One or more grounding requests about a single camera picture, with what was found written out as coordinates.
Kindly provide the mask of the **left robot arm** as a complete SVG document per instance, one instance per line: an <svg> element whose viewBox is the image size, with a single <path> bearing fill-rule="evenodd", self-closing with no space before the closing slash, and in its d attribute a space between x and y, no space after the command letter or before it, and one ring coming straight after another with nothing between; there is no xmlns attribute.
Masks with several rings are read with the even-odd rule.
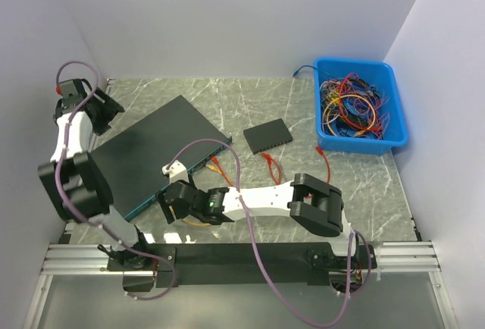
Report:
<svg viewBox="0 0 485 329"><path fill-rule="evenodd" d="M60 95L54 114L58 141L50 161L38 167L48 197L63 221L86 223L106 233L110 247L98 248L122 268L147 268L152 250L142 232L114 207L111 188L89 154L91 135L110 129L124 107L85 79L61 82L56 92Z"/></svg>

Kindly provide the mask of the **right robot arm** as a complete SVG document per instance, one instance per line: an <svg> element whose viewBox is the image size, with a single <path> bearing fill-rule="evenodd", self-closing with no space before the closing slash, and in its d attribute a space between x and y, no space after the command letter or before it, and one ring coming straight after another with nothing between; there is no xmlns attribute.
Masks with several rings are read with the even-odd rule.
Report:
<svg viewBox="0 0 485 329"><path fill-rule="evenodd" d="M276 186L242 190L220 187L206 192L178 180L159 193L157 200L169 224L189 216L210 225L247 217L292 218L330 244L339 266L349 268L360 258L341 190L309 174L298 173L294 180Z"/></svg>

